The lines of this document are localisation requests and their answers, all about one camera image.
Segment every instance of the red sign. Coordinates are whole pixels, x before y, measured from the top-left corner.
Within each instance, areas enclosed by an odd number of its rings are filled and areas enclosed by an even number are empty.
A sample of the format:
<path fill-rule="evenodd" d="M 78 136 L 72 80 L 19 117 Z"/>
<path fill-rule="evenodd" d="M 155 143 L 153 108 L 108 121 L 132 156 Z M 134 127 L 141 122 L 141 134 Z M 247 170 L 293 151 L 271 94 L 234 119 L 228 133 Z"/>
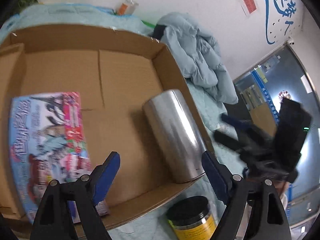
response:
<path fill-rule="evenodd" d="M 256 4 L 254 3 L 254 0 L 243 0 L 249 13 L 253 13 L 257 7 L 256 7 Z"/>

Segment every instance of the plastic jar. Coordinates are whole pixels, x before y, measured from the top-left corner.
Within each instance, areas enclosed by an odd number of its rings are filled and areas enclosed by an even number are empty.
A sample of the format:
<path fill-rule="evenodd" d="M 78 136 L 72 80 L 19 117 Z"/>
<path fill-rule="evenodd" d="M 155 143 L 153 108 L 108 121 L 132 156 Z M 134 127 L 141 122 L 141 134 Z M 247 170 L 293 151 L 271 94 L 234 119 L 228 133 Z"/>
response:
<path fill-rule="evenodd" d="M 209 240 L 216 229 L 204 196 L 181 200 L 169 208 L 166 215 L 179 240 Z"/>

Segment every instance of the silver metal cylinder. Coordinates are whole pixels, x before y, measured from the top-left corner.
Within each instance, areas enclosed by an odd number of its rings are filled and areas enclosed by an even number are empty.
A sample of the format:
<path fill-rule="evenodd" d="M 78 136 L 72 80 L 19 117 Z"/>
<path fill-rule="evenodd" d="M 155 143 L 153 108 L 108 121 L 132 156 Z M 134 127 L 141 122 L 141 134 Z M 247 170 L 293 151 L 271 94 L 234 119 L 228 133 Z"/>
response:
<path fill-rule="evenodd" d="M 181 92 L 167 90 L 150 99 L 142 109 L 175 182 L 203 175 L 201 156 L 206 146 Z"/>

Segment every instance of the metal screw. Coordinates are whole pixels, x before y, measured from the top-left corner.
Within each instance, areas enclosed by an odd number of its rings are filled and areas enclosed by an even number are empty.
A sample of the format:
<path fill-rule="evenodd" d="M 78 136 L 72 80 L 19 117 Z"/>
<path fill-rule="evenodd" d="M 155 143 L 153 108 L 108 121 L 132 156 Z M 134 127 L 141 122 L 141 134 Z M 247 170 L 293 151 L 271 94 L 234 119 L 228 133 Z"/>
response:
<path fill-rule="evenodd" d="M 267 184 L 268 186 L 272 185 L 272 181 L 270 179 L 266 179 L 264 183 Z"/>
<path fill-rule="evenodd" d="M 235 181 L 241 181 L 241 176 L 238 175 L 238 174 L 233 175 L 232 178 L 233 178 Z"/>
<path fill-rule="evenodd" d="M 81 180 L 82 180 L 82 181 L 88 181 L 89 178 L 90 178 L 90 176 L 89 176 L 88 174 L 85 174 L 85 175 L 82 175 L 82 176 L 81 176 Z"/>
<path fill-rule="evenodd" d="M 50 181 L 50 186 L 52 186 L 52 187 L 54 187 L 54 186 L 57 185 L 57 184 L 58 184 L 58 182 L 57 182 L 56 179 Z"/>

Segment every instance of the blue gripper pad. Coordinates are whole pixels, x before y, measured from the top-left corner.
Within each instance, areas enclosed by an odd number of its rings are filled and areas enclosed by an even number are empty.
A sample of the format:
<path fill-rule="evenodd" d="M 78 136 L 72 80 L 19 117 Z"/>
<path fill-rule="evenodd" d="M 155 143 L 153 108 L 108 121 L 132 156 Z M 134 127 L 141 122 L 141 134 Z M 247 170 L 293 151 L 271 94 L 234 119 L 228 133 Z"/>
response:
<path fill-rule="evenodd" d="M 221 115 L 221 120 L 223 122 L 226 122 L 227 124 L 232 125 L 234 128 L 237 128 L 237 129 L 242 130 L 242 131 L 245 131 L 245 130 L 250 128 L 249 124 L 247 124 L 245 122 L 241 122 L 241 121 L 237 120 L 236 118 L 231 117 L 231 116 L 226 115 L 226 114 L 222 114 Z"/>
<path fill-rule="evenodd" d="M 202 154 L 201 163 L 217 199 L 227 205 L 232 188 L 231 172 L 225 165 L 220 164 L 209 151 Z"/>
<path fill-rule="evenodd" d="M 108 190 L 120 168 L 119 153 L 112 152 L 105 160 L 103 165 L 100 165 L 100 167 L 97 166 L 96 168 L 104 168 L 104 170 L 100 171 L 100 176 L 97 178 L 94 184 L 94 195 L 92 202 L 95 206 L 106 197 L 106 194 L 108 193 Z"/>

